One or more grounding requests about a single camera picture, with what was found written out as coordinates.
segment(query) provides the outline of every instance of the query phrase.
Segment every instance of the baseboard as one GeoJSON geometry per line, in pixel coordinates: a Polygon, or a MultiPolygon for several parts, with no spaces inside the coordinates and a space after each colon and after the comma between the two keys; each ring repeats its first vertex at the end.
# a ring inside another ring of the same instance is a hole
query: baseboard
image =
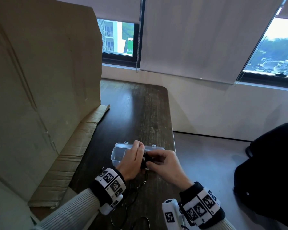
{"type": "Polygon", "coordinates": [[[201,135],[201,134],[181,132],[181,131],[173,131],[173,132],[182,133],[182,134],[188,134],[188,135],[200,135],[200,136],[206,136],[206,137],[212,137],[212,138],[220,138],[220,139],[231,139],[231,140],[243,141],[243,142],[252,142],[252,141],[250,141],[250,140],[244,140],[244,139],[233,139],[233,138],[226,138],[226,137],[220,137],[220,136],[201,135]]]}

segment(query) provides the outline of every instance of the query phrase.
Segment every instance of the hand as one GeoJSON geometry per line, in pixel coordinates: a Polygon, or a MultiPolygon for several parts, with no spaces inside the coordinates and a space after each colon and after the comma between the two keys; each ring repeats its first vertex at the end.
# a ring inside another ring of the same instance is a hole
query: hand
{"type": "Polygon", "coordinates": [[[154,162],[146,162],[146,166],[165,181],[178,186],[183,191],[194,184],[184,173],[174,151],[157,149],[146,153],[154,160],[154,162]]]}
{"type": "Polygon", "coordinates": [[[135,140],[131,149],[128,149],[116,169],[123,175],[125,181],[134,179],[141,171],[144,154],[144,144],[135,140]]]}

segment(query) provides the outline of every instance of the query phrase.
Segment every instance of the floor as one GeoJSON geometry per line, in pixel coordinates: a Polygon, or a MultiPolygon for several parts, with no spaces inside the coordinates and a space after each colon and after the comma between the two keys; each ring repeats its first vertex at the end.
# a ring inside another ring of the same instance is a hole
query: floor
{"type": "Polygon", "coordinates": [[[211,189],[237,230],[288,230],[247,209],[234,196],[234,170],[248,159],[244,149],[249,142],[176,132],[174,139],[177,157],[187,176],[211,189]]]}

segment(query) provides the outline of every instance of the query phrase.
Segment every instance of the black backpack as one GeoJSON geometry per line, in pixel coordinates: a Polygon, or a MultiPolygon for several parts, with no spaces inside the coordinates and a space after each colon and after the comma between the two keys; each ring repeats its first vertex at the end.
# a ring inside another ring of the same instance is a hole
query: black backpack
{"type": "Polygon", "coordinates": [[[249,209],[288,227],[288,123],[250,144],[234,174],[234,193],[249,209]]]}

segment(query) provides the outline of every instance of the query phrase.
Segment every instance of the black and white wristband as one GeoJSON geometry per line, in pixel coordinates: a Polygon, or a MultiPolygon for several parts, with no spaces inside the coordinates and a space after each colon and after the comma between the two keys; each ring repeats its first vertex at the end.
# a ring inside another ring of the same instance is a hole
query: black and white wristband
{"type": "Polygon", "coordinates": [[[205,187],[191,201],[179,206],[190,226],[200,226],[219,211],[221,202],[205,187]]]}
{"type": "Polygon", "coordinates": [[[126,185],[118,170],[107,168],[95,178],[89,188],[103,206],[105,203],[111,205],[124,192],[126,185]]]}

